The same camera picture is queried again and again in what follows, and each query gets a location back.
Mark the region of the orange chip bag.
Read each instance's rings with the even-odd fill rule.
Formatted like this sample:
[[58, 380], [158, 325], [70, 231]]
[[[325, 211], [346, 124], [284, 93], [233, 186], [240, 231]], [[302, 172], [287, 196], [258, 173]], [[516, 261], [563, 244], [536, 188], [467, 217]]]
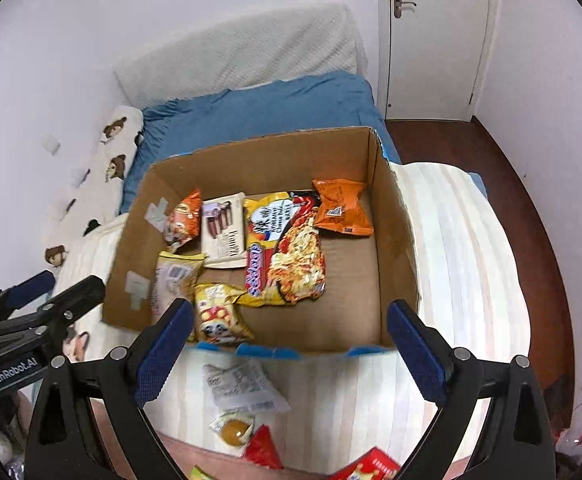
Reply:
[[361, 194], [366, 185], [347, 179], [314, 180], [320, 196], [315, 227], [352, 236], [370, 236], [373, 226], [363, 206]]

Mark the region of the white snack packet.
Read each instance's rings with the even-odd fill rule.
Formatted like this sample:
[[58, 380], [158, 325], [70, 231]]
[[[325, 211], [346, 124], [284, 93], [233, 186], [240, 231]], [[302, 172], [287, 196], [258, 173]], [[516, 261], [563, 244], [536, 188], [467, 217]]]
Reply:
[[229, 368], [205, 364], [203, 376], [214, 404], [224, 412], [255, 414], [291, 410], [289, 402], [267, 378], [259, 361], [249, 360]]

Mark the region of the white animal print pillow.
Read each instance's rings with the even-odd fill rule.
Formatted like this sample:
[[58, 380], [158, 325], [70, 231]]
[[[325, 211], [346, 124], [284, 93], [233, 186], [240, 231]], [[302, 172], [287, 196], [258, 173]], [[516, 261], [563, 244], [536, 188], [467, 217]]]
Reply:
[[64, 264], [80, 240], [119, 214], [123, 185], [142, 143], [144, 115], [136, 107], [121, 105], [113, 110], [100, 133], [96, 153], [62, 208], [52, 229], [44, 260], [52, 269]]

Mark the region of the beige snack bag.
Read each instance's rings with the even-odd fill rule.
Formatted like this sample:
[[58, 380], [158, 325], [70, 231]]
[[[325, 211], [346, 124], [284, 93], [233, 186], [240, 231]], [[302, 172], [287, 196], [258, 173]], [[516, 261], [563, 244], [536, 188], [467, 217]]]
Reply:
[[151, 289], [151, 321], [153, 324], [176, 299], [193, 301], [193, 289], [203, 267], [205, 255], [176, 255], [160, 252], [157, 256]]

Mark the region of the colourful candy bag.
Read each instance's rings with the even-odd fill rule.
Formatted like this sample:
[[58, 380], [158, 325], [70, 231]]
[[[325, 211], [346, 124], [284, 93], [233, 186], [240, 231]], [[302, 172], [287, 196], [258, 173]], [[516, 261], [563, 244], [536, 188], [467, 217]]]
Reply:
[[199, 466], [193, 466], [189, 474], [190, 480], [215, 480], [210, 474], [204, 472]]

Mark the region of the cardboard box with blue print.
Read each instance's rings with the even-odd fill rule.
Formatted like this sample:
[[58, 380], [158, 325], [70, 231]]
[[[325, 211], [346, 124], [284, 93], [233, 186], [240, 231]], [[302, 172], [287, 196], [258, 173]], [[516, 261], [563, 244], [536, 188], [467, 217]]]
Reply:
[[165, 249], [157, 215], [166, 216], [191, 191], [212, 200], [242, 192], [261, 198], [302, 191], [314, 181], [364, 183], [361, 205], [373, 223], [370, 237], [325, 233], [323, 296], [289, 307], [244, 308], [262, 346], [298, 352], [344, 352], [387, 346], [387, 306], [417, 306], [413, 233], [394, 168], [370, 128], [307, 130], [261, 136], [172, 156], [152, 165], [140, 183], [108, 278], [102, 319], [140, 332], [151, 323], [150, 289]]

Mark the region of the yellow panda snack bag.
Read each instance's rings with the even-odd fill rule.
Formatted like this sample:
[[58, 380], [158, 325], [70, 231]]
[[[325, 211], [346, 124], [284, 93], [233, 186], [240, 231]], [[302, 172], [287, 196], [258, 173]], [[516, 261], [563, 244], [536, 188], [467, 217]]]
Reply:
[[234, 346], [255, 339], [253, 330], [244, 322], [237, 304], [243, 294], [242, 289], [228, 284], [195, 285], [195, 331], [199, 341]]

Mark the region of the orange panda snack bag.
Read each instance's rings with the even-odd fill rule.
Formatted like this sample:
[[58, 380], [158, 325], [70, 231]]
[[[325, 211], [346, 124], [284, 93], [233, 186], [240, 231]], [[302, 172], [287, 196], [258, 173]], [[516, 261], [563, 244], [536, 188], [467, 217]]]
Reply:
[[201, 192], [195, 188], [167, 216], [163, 236], [169, 252], [175, 254], [199, 235], [201, 209]]

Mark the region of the red snack box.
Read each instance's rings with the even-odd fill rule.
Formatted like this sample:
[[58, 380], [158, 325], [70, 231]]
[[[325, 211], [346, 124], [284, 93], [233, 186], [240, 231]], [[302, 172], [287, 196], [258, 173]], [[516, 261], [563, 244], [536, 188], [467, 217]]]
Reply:
[[353, 463], [328, 477], [328, 480], [392, 480], [401, 465], [379, 448], [372, 448]]

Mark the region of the yellow blue snack bag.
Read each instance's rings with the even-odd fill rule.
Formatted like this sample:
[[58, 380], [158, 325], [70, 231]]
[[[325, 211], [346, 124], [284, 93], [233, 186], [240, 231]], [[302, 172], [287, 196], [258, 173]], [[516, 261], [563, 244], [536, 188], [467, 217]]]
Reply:
[[289, 192], [268, 194], [259, 200], [246, 198], [243, 211], [247, 267], [245, 294], [238, 302], [252, 308], [283, 306], [285, 300], [269, 269], [280, 237], [297, 211], [293, 198]]

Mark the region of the white door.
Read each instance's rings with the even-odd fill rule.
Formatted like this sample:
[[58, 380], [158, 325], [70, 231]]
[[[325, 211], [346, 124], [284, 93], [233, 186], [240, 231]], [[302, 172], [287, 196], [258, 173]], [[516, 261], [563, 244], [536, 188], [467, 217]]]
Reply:
[[480, 92], [498, 0], [409, 0], [394, 18], [379, 4], [378, 104], [390, 120], [466, 122]]

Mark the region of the orange jelly cup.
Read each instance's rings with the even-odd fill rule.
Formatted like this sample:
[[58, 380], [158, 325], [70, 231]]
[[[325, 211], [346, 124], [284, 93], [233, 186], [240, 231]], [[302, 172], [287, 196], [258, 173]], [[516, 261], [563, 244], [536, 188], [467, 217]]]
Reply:
[[242, 448], [251, 440], [255, 417], [244, 412], [225, 412], [210, 423], [210, 429], [224, 443]]

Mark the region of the small red snack packet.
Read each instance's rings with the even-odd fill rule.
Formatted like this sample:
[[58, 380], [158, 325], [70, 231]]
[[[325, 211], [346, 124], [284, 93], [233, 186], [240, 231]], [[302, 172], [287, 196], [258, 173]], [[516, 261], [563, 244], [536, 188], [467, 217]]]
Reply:
[[244, 448], [242, 458], [251, 464], [268, 469], [285, 468], [277, 451], [273, 436], [267, 425], [259, 426]]

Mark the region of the blue pillow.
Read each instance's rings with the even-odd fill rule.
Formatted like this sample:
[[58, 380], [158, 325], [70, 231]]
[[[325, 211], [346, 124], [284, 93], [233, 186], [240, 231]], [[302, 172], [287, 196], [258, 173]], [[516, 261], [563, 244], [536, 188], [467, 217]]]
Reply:
[[300, 130], [370, 127], [383, 155], [401, 161], [369, 82], [345, 70], [263, 86], [171, 100], [142, 110], [144, 126], [124, 181], [120, 211], [129, 211], [150, 166], [176, 155], [256, 136]]

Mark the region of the white headboard cushion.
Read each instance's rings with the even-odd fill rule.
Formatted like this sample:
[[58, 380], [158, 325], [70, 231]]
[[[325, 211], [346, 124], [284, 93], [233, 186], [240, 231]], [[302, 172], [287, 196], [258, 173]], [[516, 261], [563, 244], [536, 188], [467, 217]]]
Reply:
[[137, 108], [335, 70], [367, 72], [354, 14], [341, 2], [231, 18], [173, 35], [114, 65], [125, 96]]

